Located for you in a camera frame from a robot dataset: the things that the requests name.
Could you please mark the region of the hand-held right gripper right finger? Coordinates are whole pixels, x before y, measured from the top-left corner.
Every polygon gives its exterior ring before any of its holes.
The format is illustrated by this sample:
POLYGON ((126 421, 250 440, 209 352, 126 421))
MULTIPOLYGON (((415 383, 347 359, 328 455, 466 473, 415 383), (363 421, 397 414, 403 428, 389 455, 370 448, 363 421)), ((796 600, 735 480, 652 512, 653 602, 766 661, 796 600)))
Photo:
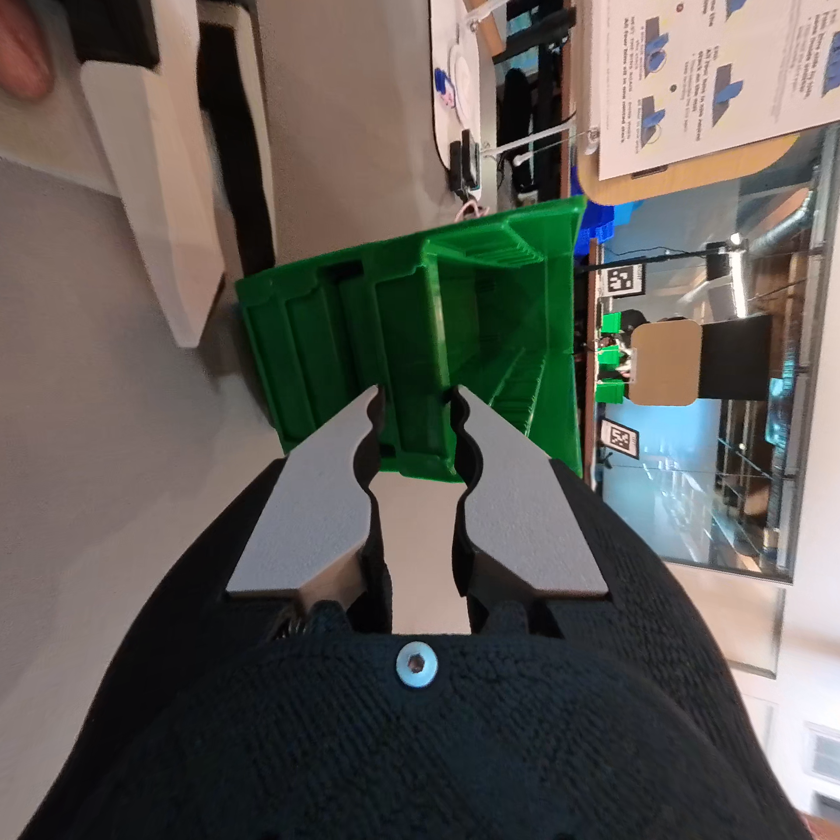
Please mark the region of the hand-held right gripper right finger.
POLYGON ((526 628, 553 634, 549 605, 599 602, 608 586, 555 462, 464 385, 450 393, 458 499, 452 568, 471 633, 518 604, 526 628))

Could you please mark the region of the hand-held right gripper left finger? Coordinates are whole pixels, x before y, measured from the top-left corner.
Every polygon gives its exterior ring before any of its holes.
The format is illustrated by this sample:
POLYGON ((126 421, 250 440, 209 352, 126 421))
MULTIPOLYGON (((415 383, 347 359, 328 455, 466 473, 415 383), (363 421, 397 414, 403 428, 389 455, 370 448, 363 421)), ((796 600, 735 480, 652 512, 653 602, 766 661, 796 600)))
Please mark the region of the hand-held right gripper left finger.
POLYGON ((362 632, 391 632, 392 582, 371 493, 384 417, 383 388, 372 385, 289 453, 228 595, 292 601, 300 614, 337 602, 362 632))

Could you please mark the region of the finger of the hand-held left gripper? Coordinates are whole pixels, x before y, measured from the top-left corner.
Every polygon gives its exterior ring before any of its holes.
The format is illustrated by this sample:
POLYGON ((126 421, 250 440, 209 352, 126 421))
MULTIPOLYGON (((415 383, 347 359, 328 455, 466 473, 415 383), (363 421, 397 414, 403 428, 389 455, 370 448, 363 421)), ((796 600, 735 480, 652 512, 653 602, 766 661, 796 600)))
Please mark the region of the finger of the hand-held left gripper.
POLYGON ((198 2, 196 82, 215 188, 233 218, 244 277, 277 260, 271 164, 259 33, 241 2, 198 2))
POLYGON ((174 342, 194 349, 224 274, 196 73, 89 61, 81 85, 174 342))

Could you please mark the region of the person's left hand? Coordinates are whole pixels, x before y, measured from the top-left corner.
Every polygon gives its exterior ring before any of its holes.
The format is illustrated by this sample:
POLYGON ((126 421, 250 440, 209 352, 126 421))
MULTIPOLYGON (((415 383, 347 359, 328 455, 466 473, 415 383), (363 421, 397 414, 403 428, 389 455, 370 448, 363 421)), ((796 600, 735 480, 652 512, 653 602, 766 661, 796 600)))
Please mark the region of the person's left hand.
POLYGON ((1 2, 1 88, 22 102, 39 102, 53 90, 48 45, 26 2, 1 2))

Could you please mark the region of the black white marker sign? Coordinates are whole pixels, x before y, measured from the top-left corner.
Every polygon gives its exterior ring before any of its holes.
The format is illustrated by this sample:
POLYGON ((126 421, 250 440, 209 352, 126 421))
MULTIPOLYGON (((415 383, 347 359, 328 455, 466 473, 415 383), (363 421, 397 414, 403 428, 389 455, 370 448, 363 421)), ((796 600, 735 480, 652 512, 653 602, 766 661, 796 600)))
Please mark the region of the black white marker sign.
POLYGON ((639 460, 639 432, 608 417, 604 417, 598 428, 598 445, 613 452, 639 460))
POLYGON ((614 266, 601 271, 604 298, 641 297, 646 293, 647 266, 636 263, 614 266))

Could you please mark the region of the glass partition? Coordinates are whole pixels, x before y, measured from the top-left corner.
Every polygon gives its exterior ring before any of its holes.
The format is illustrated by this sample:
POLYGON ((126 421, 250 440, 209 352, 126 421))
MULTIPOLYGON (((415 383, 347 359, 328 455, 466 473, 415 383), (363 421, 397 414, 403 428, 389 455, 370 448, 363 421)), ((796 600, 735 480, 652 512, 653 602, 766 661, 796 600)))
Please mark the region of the glass partition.
POLYGON ((766 170, 657 200, 686 222, 689 247, 647 254, 646 293, 601 296, 628 326, 772 316, 766 401, 697 398, 687 406, 599 410, 639 432, 639 460, 601 447, 604 500, 664 560, 786 585, 795 575, 832 259, 838 255, 838 124, 803 135, 766 170), (810 230, 779 255, 751 259, 748 236, 794 190, 815 186, 810 230))

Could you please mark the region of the brown rounded board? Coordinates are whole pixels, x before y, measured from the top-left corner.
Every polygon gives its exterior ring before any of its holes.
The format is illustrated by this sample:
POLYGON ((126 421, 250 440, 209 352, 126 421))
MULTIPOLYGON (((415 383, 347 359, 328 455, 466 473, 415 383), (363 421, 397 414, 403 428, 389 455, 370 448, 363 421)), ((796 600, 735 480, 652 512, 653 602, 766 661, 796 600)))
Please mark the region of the brown rounded board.
POLYGON ((649 322, 633 331, 629 400, 687 406, 699 395, 701 326, 689 319, 649 322))

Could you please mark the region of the white round disc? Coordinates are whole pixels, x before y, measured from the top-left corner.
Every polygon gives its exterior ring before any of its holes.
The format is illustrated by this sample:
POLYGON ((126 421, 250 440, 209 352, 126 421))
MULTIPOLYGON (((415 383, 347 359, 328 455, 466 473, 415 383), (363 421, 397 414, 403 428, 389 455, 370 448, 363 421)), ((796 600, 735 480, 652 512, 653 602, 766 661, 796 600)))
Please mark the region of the white round disc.
POLYGON ((455 110, 464 130, 478 132, 480 126, 480 63, 477 50, 457 43, 448 53, 448 75, 455 91, 455 110))

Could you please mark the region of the white tray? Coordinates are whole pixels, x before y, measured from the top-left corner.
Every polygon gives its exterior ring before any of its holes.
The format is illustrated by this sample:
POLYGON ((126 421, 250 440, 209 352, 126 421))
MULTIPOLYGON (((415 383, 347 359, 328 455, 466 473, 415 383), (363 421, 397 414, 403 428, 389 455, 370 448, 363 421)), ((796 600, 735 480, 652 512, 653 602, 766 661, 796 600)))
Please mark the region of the white tray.
POLYGON ((444 183, 448 184, 448 146, 451 141, 460 140, 462 127, 456 110, 445 108, 438 99, 433 82, 435 67, 441 67, 448 73, 448 53, 452 45, 465 43, 477 50, 479 55, 479 127, 473 133, 480 148, 493 147, 497 140, 497 79, 494 59, 506 46, 504 34, 505 9, 496 9, 474 34, 462 34, 456 40, 458 21, 481 1, 429 1, 429 78, 432 102, 432 125, 434 147, 437 158, 444 169, 444 183))

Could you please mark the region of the black flat panel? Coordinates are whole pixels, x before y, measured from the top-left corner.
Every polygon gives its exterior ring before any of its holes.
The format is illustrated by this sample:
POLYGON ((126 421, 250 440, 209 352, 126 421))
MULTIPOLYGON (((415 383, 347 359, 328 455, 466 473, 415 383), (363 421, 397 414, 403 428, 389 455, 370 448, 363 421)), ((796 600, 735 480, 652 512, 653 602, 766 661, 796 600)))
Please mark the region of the black flat panel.
POLYGON ((701 326, 699 399, 766 401, 772 321, 760 313, 701 326))

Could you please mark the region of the blue plastic bin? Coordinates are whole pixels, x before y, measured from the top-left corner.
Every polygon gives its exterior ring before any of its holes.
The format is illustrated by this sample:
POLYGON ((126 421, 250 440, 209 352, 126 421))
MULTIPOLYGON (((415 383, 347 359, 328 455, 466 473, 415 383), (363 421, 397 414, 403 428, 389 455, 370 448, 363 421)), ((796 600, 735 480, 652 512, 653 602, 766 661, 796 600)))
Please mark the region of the blue plastic bin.
POLYGON ((587 199, 581 220, 581 228, 574 246, 574 257, 582 259, 590 253, 591 240, 603 245, 615 235, 615 228, 628 224, 634 210, 644 204, 644 200, 618 205, 601 205, 587 199))

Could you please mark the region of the silver air duct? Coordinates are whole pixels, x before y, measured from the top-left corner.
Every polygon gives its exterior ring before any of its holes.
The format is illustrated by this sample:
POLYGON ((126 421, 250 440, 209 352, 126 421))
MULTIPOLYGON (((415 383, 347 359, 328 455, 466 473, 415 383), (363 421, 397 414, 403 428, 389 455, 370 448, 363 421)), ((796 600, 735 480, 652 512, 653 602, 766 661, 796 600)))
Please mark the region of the silver air duct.
POLYGON ((817 190, 802 186, 787 196, 752 229, 747 254, 761 259, 782 253, 783 247, 812 227, 816 212, 817 190))

